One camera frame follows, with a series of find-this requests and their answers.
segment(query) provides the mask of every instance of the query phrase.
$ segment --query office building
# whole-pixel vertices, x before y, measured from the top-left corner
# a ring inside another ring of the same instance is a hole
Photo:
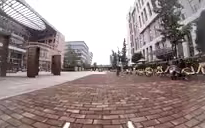
[[[67,51],[68,48],[78,53],[80,61],[86,64],[90,63],[89,47],[84,41],[67,41],[65,43],[65,51]]]
[[[181,23],[186,25],[193,24],[191,30],[191,42],[184,42],[178,47],[178,55],[181,57],[190,57],[198,53],[196,50],[196,26],[194,21],[199,18],[201,12],[205,9],[205,0],[179,0],[183,6]],[[170,42],[162,42],[160,29],[160,19],[158,14],[154,13],[152,0],[136,0],[133,7],[127,15],[128,21],[128,56],[141,52],[146,61],[159,60],[159,56],[172,53]]]
[[[92,64],[92,61],[93,61],[93,53],[92,52],[89,52],[89,63],[88,64]]]

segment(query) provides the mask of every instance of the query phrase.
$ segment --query walkway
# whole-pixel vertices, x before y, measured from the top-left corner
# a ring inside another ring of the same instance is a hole
[[[61,76],[54,76],[50,72],[40,72],[36,78],[27,78],[25,72],[8,73],[8,77],[0,77],[0,99],[59,85],[92,74],[103,73],[62,72]]]
[[[100,74],[0,100],[0,127],[64,125],[205,128],[205,82]]]

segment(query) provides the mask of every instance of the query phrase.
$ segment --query distant building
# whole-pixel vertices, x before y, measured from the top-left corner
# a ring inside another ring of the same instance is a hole
[[[89,47],[84,41],[67,41],[65,43],[65,51],[71,48],[75,50],[79,55],[83,63],[90,64],[90,53]]]
[[[93,61],[93,53],[89,52],[89,64],[92,64]]]

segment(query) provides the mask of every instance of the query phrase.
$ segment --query sky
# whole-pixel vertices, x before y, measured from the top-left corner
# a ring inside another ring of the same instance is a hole
[[[111,50],[127,38],[127,14],[134,0],[26,0],[66,41],[85,41],[93,62],[110,64]]]

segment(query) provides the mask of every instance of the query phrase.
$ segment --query pedestrian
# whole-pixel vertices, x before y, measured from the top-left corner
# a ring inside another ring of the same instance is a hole
[[[121,71],[121,67],[118,66],[118,67],[117,67],[117,70],[116,70],[116,75],[117,75],[117,76],[120,75],[120,71]]]

